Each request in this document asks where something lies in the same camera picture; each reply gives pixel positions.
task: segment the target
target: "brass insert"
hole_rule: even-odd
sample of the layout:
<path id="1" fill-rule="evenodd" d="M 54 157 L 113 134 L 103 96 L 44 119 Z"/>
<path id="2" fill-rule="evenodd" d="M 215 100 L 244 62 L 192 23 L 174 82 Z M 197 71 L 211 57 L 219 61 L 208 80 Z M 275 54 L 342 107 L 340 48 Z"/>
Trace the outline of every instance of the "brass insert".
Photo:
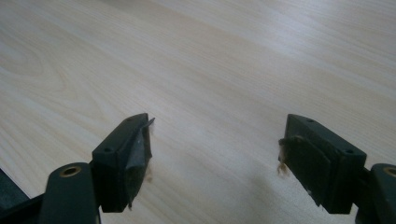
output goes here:
<path id="1" fill-rule="evenodd" d="M 387 173 L 388 175 L 391 175 L 393 177 L 396 177 L 396 168 L 388 166 L 384 168 L 385 173 Z"/>
<path id="2" fill-rule="evenodd" d="M 70 177 L 70 176 L 78 174 L 80 171 L 81 171 L 81 167 L 79 167 L 79 166 L 69 166 L 69 167 L 64 168 L 61 171 L 60 176 L 61 177 Z"/>

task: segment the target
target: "black plastic part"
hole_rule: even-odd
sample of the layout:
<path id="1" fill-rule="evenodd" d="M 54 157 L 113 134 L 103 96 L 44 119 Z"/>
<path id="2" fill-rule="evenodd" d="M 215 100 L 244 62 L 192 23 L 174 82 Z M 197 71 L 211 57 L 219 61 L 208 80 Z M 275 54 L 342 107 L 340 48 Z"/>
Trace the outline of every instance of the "black plastic part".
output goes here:
<path id="1" fill-rule="evenodd" d="M 39 223 L 100 223 L 91 166 L 88 163 L 71 163 L 49 175 Z"/>
<path id="2" fill-rule="evenodd" d="M 124 120 L 92 153 L 97 200 L 102 211 L 122 212 L 143 183 L 151 158 L 148 114 Z"/>
<path id="3" fill-rule="evenodd" d="M 279 140 L 284 162 L 317 205 L 330 214 L 349 214 L 366 154 L 318 122 L 288 115 Z"/>
<path id="4" fill-rule="evenodd" d="M 396 223 L 396 166 L 376 164 L 370 171 L 372 197 L 381 224 Z"/>
<path id="5" fill-rule="evenodd" d="M 0 169 L 0 214 L 4 210 L 29 198 L 26 194 Z"/>
<path id="6" fill-rule="evenodd" d="M 379 218 L 375 211 L 373 190 L 370 186 L 370 171 L 363 169 L 357 180 L 354 204 L 359 207 L 356 224 L 378 224 Z"/>
<path id="7" fill-rule="evenodd" d="M 1 224 L 36 224 L 43 201 L 43 194 L 20 203 L 0 214 Z"/>

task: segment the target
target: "wood grain surface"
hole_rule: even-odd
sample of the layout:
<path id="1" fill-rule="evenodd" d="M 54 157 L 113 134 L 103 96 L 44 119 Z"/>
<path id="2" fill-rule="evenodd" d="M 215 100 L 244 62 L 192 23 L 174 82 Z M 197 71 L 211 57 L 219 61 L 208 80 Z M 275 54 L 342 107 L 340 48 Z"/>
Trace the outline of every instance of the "wood grain surface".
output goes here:
<path id="1" fill-rule="evenodd" d="M 396 2 L 0 1 L 0 167 L 30 197 L 142 112 L 152 179 L 103 223 L 354 223 L 277 140 L 299 114 L 396 163 Z"/>

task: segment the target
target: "light wooden surface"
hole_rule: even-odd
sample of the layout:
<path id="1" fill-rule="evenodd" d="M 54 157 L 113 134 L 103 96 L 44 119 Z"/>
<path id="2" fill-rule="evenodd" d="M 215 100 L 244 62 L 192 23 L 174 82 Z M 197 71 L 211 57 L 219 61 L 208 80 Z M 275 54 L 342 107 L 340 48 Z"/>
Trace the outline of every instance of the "light wooden surface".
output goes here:
<path id="1" fill-rule="evenodd" d="M 286 116 L 396 163 L 396 2 L 0 2 L 0 167 L 31 197 L 148 112 L 152 180 L 103 223 L 354 223 L 277 175 Z"/>

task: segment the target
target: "wooden table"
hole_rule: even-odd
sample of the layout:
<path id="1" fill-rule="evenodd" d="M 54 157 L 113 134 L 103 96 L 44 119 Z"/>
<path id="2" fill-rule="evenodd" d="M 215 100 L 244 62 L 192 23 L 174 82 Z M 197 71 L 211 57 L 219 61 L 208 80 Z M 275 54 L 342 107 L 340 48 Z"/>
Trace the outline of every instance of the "wooden table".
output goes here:
<path id="1" fill-rule="evenodd" d="M 299 114 L 396 163 L 396 2 L 0 2 L 0 167 L 30 197 L 142 112 L 152 180 L 103 223 L 354 223 L 277 140 Z"/>

